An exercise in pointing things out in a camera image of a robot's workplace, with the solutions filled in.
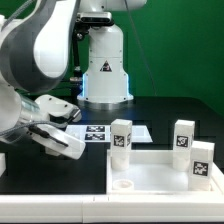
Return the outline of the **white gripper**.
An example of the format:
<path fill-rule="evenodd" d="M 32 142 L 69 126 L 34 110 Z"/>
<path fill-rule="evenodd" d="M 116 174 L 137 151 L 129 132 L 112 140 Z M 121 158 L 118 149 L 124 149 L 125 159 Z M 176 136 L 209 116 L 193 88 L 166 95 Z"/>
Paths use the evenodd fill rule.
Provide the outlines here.
<path fill-rule="evenodd" d="M 42 95 L 35 102 L 46 118 L 49 116 L 63 117 L 66 122 L 63 124 L 34 124 L 29 128 L 32 139 L 64 156 L 79 159 L 85 149 L 85 143 L 79 138 L 67 134 L 64 129 L 70 121 L 81 119 L 80 109 L 74 104 L 50 95 Z"/>

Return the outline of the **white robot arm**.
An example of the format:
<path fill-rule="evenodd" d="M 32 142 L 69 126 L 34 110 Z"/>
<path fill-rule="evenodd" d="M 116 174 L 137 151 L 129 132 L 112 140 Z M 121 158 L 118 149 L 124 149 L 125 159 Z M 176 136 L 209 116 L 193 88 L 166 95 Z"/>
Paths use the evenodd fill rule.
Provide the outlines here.
<path fill-rule="evenodd" d="M 74 118 L 79 108 L 48 94 L 67 73 L 76 34 L 88 34 L 89 67 L 81 75 L 78 101 L 93 105 L 129 102 L 129 76 L 123 69 L 123 33 L 113 11 L 130 11 L 147 0 L 27 0 L 34 11 L 0 25 L 0 141 L 28 136 L 48 150 L 72 159 L 85 143 L 64 132 L 54 117 Z"/>

